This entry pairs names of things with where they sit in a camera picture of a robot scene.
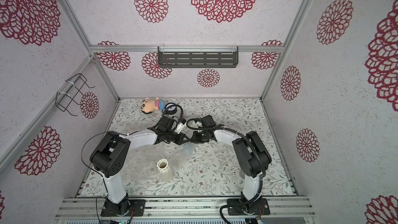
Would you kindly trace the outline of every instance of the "table surface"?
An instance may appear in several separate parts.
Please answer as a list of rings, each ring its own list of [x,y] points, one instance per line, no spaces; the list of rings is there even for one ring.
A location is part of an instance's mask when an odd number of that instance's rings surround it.
[[[259,99],[165,99],[184,109],[184,118],[210,114],[215,122],[241,133],[256,131],[272,157],[263,181],[263,195],[295,195],[282,166]],[[120,101],[110,130],[132,133],[153,126],[161,116],[141,112],[142,99]],[[156,163],[166,158],[174,173],[171,182],[163,181]],[[232,147],[218,142],[186,143],[181,146],[164,142],[130,150],[121,170],[123,185],[133,195],[240,195],[244,179]],[[101,177],[90,172],[80,195],[104,195]]]

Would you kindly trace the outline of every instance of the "white zip tie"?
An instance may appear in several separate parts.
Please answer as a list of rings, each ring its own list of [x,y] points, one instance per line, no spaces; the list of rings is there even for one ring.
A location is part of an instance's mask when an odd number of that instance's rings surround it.
[[[63,93],[70,97],[70,94],[68,94],[68,93],[65,93],[65,92],[58,92],[58,93]]]

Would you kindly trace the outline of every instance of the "black mounting plate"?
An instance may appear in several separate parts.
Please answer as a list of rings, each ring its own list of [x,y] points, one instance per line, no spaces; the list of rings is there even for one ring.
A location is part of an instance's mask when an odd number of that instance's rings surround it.
[[[134,214],[132,216],[142,216],[143,215],[144,208],[145,208],[145,200],[129,200],[129,203],[130,203],[130,207],[134,208]],[[112,213],[112,208],[107,204],[106,201],[103,206],[104,206],[104,208],[102,208],[102,211],[101,211],[102,217],[116,217],[117,216],[115,213]],[[131,210],[129,210],[125,216],[131,216]]]
[[[226,203],[229,205],[229,204],[240,203],[240,201],[238,198],[228,199],[226,201]],[[248,214],[249,215],[260,215],[260,209],[261,209],[261,215],[270,215],[271,214],[271,212],[269,211],[268,201],[264,197],[261,198],[260,204],[255,208],[255,211],[248,213]],[[228,208],[228,215],[245,215],[243,210],[244,210],[244,206]]]

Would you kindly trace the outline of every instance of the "enclosure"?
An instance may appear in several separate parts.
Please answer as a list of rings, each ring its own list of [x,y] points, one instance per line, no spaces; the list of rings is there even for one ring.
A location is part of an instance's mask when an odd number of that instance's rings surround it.
[[[162,112],[142,112],[146,97],[259,134],[272,158],[263,223],[398,222],[398,0],[0,0],[0,9],[0,223],[109,223],[97,216],[104,181],[80,152],[98,133],[153,126]],[[86,163],[101,138],[85,146]],[[130,150],[123,188],[147,201],[132,220],[221,220],[219,207],[244,186],[235,152],[215,141]],[[157,170],[162,158],[172,181]]]

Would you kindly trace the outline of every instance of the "metal rail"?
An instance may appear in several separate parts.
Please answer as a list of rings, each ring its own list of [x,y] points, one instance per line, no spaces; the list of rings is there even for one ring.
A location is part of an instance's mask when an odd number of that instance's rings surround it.
[[[67,17],[67,20],[70,22],[73,30],[76,32],[77,37],[79,38],[80,42],[82,43],[87,55],[91,54],[90,51],[90,42],[86,34],[83,31],[82,26],[80,25],[79,20],[77,19],[75,13],[72,10],[71,5],[69,4],[68,0],[57,0],[58,5],[61,7],[63,13]]]
[[[301,194],[300,194],[299,189],[297,188],[296,179],[291,175],[291,173],[289,171],[289,167],[287,166],[287,162],[286,162],[285,156],[283,155],[283,152],[282,152],[282,149],[281,149],[281,145],[279,144],[278,138],[277,138],[275,130],[273,128],[271,119],[268,116],[268,113],[267,113],[266,107],[264,105],[264,102],[262,100],[260,100],[260,104],[261,104],[261,107],[263,108],[264,115],[266,116],[266,120],[267,120],[267,123],[268,123],[269,130],[271,131],[272,138],[273,138],[273,140],[275,142],[276,150],[278,151],[279,157],[281,158],[282,166],[285,169],[286,175],[287,175],[287,177],[290,180],[289,184],[291,184],[290,186],[292,187],[292,191],[300,196]]]
[[[144,215],[134,219],[159,218],[219,218],[219,208],[226,204],[227,199],[239,197],[130,197],[144,199]],[[308,197],[266,197],[270,215],[264,218],[283,217],[315,217]],[[97,199],[98,213],[102,211],[104,200]],[[226,218],[228,210],[224,209]],[[97,217],[95,198],[65,198],[55,219],[81,220]],[[233,216],[234,218],[254,218],[253,215]],[[129,217],[99,217],[102,220],[129,219]]]
[[[158,47],[162,52],[278,52],[284,50],[284,46],[263,45],[90,45],[92,52],[157,52]]]
[[[75,13],[73,12],[72,6],[70,5],[68,0],[57,0],[58,5],[61,7],[62,12],[65,14],[67,21],[70,23],[72,29],[77,34],[79,41],[81,42],[84,50],[89,56],[93,55],[93,52],[90,49],[90,40],[88,39],[86,33],[84,32],[82,25],[80,24],[78,18],[76,17]],[[119,101],[119,96],[116,92],[115,87],[113,86],[111,80],[107,76],[102,64],[96,63],[96,69],[105,83],[106,87],[108,87],[109,92],[111,92],[112,96],[115,98],[115,101]]]
[[[306,15],[308,14],[308,12],[311,8],[313,1],[314,0],[302,0],[300,8],[296,14],[295,20],[293,21],[293,24],[290,28],[289,34],[286,38],[286,41],[285,41],[286,48],[279,55],[278,59],[275,62],[275,66],[272,69],[271,76],[270,76],[270,78],[266,84],[266,87],[261,95],[262,100],[266,99],[266,97],[268,96],[268,94],[272,88],[272,85],[275,82],[276,77],[281,72],[280,70],[282,69],[285,58],[286,58],[287,54],[289,53],[289,51],[291,50],[292,45],[293,45],[296,37],[299,34],[300,28],[304,22]]]

